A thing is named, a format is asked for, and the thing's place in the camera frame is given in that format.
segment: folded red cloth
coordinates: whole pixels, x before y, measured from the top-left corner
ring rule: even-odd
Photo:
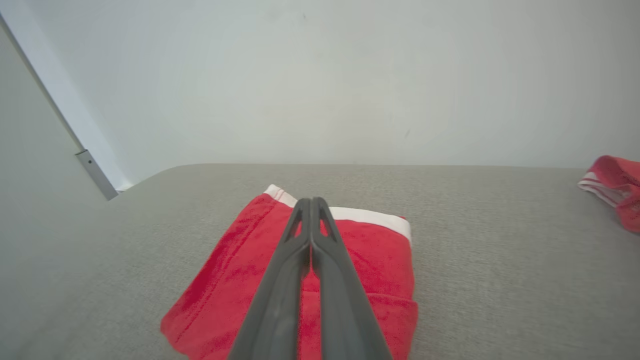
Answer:
[[[616,208],[625,229],[640,233],[640,163],[601,156],[578,187],[596,194]]]
[[[177,351],[190,359],[227,358],[295,203],[271,185],[238,215],[162,319],[161,331]],[[361,209],[331,212],[391,354],[406,359],[418,319],[409,223]],[[319,290],[310,272],[302,284],[299,359],[321,359]]]

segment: metal bracket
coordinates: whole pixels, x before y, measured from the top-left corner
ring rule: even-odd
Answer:
[[[89,173],[89,176],[93,179],[93,182],[98,186],[98,189],[102,192],[107,200],[111,200],[118,196],[118,192],[113,188],[113,185],[109,182],[109,179],[104,175],[102,169],[95,162],[93,156],[89,150],[84,150],[79,154],[76,154],[80,164],[84,166],[84,169]]]

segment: red cloth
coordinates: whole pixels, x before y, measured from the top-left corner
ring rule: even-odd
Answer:
[[[162,333],[190,359],[226,359],[291,215],[292,208],[278,201],[282,193],[280,190],[275,199],[262,194],[242,210],[200,273],[164,316]],[[353,210],[339,209],[343,214]],[[406,359],[418,317],[412,300],[410,239],[366,222],[383,224],[376,220],[380,216],[406,221],[372,211],[356,212],[358,221],[336,219],[337,228],[394,359]],[[319,290],[319,279],[311,271],[302,286],[299,359],[321,359]]]
[[[640,163],[615,156],[601,156],[578,182],[614,206],[622,226],[640,233]]]

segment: gray table surface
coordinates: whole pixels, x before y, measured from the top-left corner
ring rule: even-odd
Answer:
[[[577,169],[189,165],[16,269],[0,354],[181,359],[159,322],[269,184],[412,225],[411,359],[639,359],[640,236]]]

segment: gray carpet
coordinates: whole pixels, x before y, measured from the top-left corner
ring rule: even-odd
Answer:
[[[159,321],[244,205],[295,197],[412,225],[411,359],[640,358],[640,236],[583,170],[190,165],[2,274],[0,357],[180,359]]]

